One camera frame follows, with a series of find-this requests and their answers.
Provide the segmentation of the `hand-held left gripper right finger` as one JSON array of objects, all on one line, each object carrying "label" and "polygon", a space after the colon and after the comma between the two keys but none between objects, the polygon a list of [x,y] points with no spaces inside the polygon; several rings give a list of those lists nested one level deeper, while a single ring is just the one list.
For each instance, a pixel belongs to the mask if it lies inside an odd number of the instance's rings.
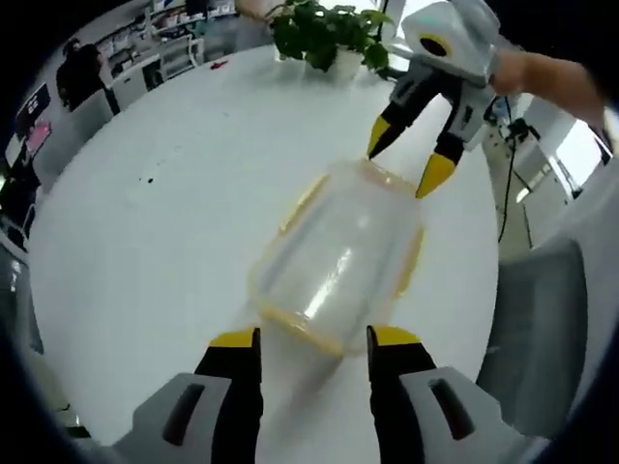
[{"label": "hand-held left gripper right finger", "polygon": [[419,337],[367,327],[369,407],[382,463],[523,463],[533,440],[499,403],[452,367],[438,367]]}]

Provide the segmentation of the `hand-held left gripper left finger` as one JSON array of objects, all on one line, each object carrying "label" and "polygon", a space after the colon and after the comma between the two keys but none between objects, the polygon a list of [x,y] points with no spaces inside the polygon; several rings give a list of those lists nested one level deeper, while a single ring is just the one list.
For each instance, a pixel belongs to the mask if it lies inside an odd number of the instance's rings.
[{"label": "hand-held left gripper left finger", "polygon": [[260,329],[214,338],[133,412],[112,448],[123,463],[253,463],[264,411]]}]

